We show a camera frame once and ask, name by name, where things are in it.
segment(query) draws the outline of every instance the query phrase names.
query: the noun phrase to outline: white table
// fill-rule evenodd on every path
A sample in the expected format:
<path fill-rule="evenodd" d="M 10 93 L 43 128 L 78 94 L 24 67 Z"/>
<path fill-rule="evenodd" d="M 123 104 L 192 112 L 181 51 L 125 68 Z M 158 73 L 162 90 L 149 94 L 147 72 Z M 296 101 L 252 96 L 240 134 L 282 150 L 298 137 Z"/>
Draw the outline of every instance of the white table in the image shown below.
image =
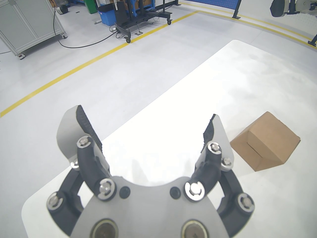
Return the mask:
<path fill-rule="evenodd" d="M 235 40 L 107 137 L 103 152 L 112 175 L 159 185 L 192 174 L 213 113 L 220 116 L 231 140 L 270 111 L 301 142 L 284 165 L 259 172 L 235 153 L 233 171 L 256 203 L 237 237 L 317 237 L 316 84 L 294 65 Z M 66 237 L 45 203 L 68 171 L 25 202 L 22 219 L 30 238 Z M 80 195 L 86 205 L 92 194 L 83 186 Z M 209 194 L 215 207 L 222 195 L 219 186 Z"/>

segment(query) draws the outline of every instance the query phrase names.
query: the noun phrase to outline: metal screw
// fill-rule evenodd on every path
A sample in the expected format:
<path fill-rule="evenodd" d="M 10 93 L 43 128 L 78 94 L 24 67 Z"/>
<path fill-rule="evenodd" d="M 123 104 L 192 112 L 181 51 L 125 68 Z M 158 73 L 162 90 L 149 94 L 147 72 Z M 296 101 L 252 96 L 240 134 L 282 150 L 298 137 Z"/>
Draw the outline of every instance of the metal screw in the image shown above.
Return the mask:
<path fill-rule="evenodd" d="M 252 206 L 252 201 L 249 197 L 242 198 L 241 202 L 246 208 L 250 208 Z"/>
<path fill-rule="evenodd" d="M 83 137 L 79 140 L 79 143 L 81 146 L 86 146 L 88 144 L 89 140 L 88 140 L 88 137 Z"/>
<path fill-rule="evenodd" d="M 212 152 L 213 154 L 221 154 L 221 149 L 218 143 L 216 142 L 208 142 L 207 144 L 207 148 L 210 152 Z"/>
<path fill-rule="evenodd" d="M 46 207 L 50 210 L 50 211 L 54 211 L 57 208 L 59 208 L 61 206 L 61 204 L 63 203 L 63 198 L 59 198 L 57 196 L 57 193 L 53 193 L 49 196 L 49 198 L 47 199 L 46 202 Z"/>
<path fill-rule="evenodd" d="M 219 146 L 219 144 L 217 144 L 217 143 L 212 143 L 212 144 L 211 144 L 211 149 L 212 149 L 214 152 L 217 152 L 217 151 L 220 149 L 220 146 Z"/>
<path fill-rule="evenodd" d="M 205 188 L 201 182 L 185 183 L 185 194 L 193 201 L 200 201 L 205 197 Z"/>
<path fill-rule="evenodd" d="M 110 178 L 105 178 L 100 181 L 99 187 L 100 194 L 97 197 L 102 200 L 109 200 L 115 195 L 116 185 Z"/>
<path fill-rule="evenodd" d="M 254 211 L 254 203 L 246 193 L 238 195 L 238 204 L 241 209 L 247 213 L 252 213 Z"/>
<path fill-rule="evenodd" d="M 58 200 L 59 198 L 57 197 L 57 195 L 54 195 L 49 199 L 49 205 L 55 207 L 58 204 Z"/>
<path fill-rule="evenodd" d="M 70 167 L 78 171 L 79 170 L 78 159 L 75 159 L 73 162 L 70 162 Z"/>
<path fill-rule="evenodd" d="M 104 193 L 105 195 L 107 195 L 108 193 L 110 193 L 111 191 L 111 185 L 109 184 L 109 182 L 103 182 L 100 185 L 99 191 L 101 193 Z"/>
<path fill-rule="evenodd" d="M 199 187 L 199 185 L 197 183 L 192 183 L 190 185 L 190 189 L 189 189 L 190 193 L 192 195 L 199 195 L 201 194 L 201 188 Z"/>
<path fill-rule="evenodd" d="M 222 159 L 222 163 L 226 166 L 230 166 L 231 165 L 231 160 L 228 157 L 225 157 Z"/>

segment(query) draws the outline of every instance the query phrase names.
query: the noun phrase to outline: aluminum frame cabinet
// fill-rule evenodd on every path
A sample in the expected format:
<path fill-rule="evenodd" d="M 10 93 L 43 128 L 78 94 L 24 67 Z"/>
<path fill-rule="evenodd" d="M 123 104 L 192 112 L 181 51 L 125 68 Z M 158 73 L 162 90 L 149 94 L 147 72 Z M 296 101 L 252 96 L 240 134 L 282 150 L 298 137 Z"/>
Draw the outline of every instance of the aluminum frame cabinet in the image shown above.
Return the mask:
<path fill-rule="evenodd" d="M 48 0 L 0 0 L 0 38 L 20 59 L 25 50 L 51 37 L 67 34 Z"/>

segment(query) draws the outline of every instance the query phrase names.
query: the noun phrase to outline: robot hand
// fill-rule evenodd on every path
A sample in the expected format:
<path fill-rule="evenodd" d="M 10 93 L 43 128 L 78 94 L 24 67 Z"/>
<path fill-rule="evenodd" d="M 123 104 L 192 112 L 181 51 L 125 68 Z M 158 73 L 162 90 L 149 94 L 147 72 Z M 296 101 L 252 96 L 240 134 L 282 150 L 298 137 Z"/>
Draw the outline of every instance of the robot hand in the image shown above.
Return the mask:
<path fill-rule="evenodd" d="M 273 17 L 299 13 L 317 17 L 317 0 L 273 0 L 270 10 Z"/>
<path fill-rule="evenodd" d="M 191 178 L 145 187 L 111 176 L 102 143 L 82 107 L 62 118 L 57 142 L 71 165 L 60 189 L 47 200 L 58 227 L 71 238 L 228 238 L 248 222 L 255 205 L 232 171 L 234 157 L 220 118 L 213 115 Z M 93 197 L 83 208 L 85 182 Z M 219 182 L 224 193 L 216 210 L 207 194 Z"/>

